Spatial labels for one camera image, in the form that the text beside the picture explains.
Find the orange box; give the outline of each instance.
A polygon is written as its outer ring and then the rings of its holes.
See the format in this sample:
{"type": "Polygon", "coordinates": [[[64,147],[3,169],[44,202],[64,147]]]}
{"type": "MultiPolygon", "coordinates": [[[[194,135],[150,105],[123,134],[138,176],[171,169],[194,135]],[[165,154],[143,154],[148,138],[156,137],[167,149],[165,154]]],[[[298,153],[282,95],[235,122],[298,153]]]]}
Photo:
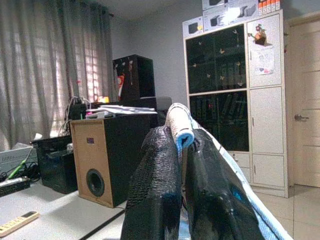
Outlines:
{"type": "Polygon", "coordinates": [[[271,12],[276,10],[276,0],[271,0],[271,12]]]}
{"type": "Polygon", "coordinates": [[[258,9],[259,9],[259,16],[261,16],[263,14],[262,2],[259,2],[258,9]]]}
{"type": "Polygon", "coordinates": [[[266,13],[271,13],[271,0],[266,0],[266,13]]]}
{"type": "Polygon", "coordinates": [[[275,0],[275,10],[277,11],[277,10],[280,10],[280,7],[281,7],[281,5],[280,5],[280,0],[275,0]]]}
{"type": "Polygon", "coordinates": [[[264,1],[262,3],[262,14],[266,15],[267,14],[267,1],[264,1]]]}

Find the remote control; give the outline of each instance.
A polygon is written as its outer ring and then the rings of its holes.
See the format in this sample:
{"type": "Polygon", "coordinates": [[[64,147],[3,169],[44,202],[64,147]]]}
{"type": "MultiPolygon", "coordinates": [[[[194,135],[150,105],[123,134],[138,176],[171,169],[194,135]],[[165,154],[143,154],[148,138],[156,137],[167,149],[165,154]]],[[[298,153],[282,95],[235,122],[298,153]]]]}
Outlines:
{"type": "Polygon", "coordinates": [[[22,216],[17,217],[12,221],[9,221],[4,225],[0,225],[0,238],[7,236],[8,234],[23,227],[24,225],[30,223],[31,221],[35,220],[38,217],[39,217],[39,212],[30,211],[22,216]]]}

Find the paper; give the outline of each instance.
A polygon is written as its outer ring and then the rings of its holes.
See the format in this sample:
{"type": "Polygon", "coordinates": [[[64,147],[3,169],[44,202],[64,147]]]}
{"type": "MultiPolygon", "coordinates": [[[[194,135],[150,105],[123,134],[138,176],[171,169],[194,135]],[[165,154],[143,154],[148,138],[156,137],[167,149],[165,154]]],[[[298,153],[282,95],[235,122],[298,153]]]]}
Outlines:
{"type": "Polygon", "coordinates": [[[252,62],[255,64],[255,75],[273,74],[275,71],[275,49],[265,47],[264,49],[252,52],[252,62]]]}
{"type": "Polygon", "coordinates": [[[96,109],[87,109],[87,119],[92,118],[104,118],[106,116],[112,115],[131,115],[131,114],[158,114],[154,108],[149,107],[132,107],[132,106],[120,106],[120,105],[101,105],[96,109]]]}

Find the door frame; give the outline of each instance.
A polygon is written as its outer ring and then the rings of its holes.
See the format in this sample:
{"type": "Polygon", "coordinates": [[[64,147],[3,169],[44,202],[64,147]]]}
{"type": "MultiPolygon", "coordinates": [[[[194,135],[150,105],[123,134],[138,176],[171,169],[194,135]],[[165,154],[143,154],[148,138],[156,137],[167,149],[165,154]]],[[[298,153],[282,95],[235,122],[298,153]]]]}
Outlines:
{"type": "Polygon", "coordinates": [[[294,129],[294,92],[295,84],[292,77],[292,49],[290,43],[293,42],[291,28],[311,23],[320,20],[320,11],[307,13],[298,17],[290,18],[284,21],[284,48],[287,48],[287,52],[284,55],[284,70],[285,70],[285,95],[286,95],[286,125],[287,125],[287,159],[288,159],[288,185],[293,186],[295,184],[294,179],[294,151],[295,151],[295,129],[294,129]]]}

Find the white door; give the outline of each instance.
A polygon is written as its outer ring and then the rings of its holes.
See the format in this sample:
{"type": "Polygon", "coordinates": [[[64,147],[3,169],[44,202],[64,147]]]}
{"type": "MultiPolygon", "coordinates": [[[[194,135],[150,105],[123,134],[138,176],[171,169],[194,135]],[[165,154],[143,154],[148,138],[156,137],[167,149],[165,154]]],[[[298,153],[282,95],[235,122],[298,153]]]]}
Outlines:
{"type": "Polygon", "coordinates": [[[283,154],[281,87],[250,90],[253,153],[283,154]]]}
{"type": "Polygon", "coordinates": [[[292,27],[290,44],[294,182],[320,188],[320,21],[292,27]]]}
{"type": "Polygon", "coordinates": [[[248,22],[248,34],[255,35],[259,25],[265,29],[266,44],[256,44],[248,37],[250,88],[281,84],[280,15],[248,22]]]}

